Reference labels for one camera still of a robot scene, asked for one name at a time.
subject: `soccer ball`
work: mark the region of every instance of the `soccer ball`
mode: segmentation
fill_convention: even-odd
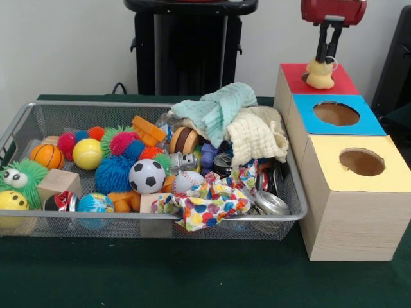
[[[128,181],[139,194],[152,194],[159,191],[166,181],[166,172],[152,159],[136,162],[128,174]]]

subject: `circular hole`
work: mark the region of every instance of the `circular hole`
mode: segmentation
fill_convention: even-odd
[[[340,154],[340,163],[348,170],[363,176],[376,176],[385,169],[384,160],[367,149],[346,149]]]
[[[335,101],[325,101],[315,105],[314,113],[321,121],[335,126],[350,126],[360,120],[357,111]]]

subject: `purple toy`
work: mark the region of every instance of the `purple toy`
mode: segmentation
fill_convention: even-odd
[[[214,164],[213,160],[218,152],[219,149],[216,149],[209,143],[205,143],[201,148],[201,166],[203,166],[204,169],[212,169]]]

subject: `googly eyes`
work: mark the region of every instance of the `googly eyes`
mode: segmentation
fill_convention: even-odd
[[[23,188],[28,182],[27,175],[16,169],[7,170],[4,173],[3,179],[6,184],[11,185],[14,188]]]

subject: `black cable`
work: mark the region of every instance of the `black cable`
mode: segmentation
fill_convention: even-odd
[[[115,94],[117,91],[118,87],[121,87],[121,89],[123,90],[123,94],[127,95],[127,91],[126,91],[126,87],[121,83],[121,82],[117,82],[116,85],[113,88],[113,91],[111,92],[111,94]]]

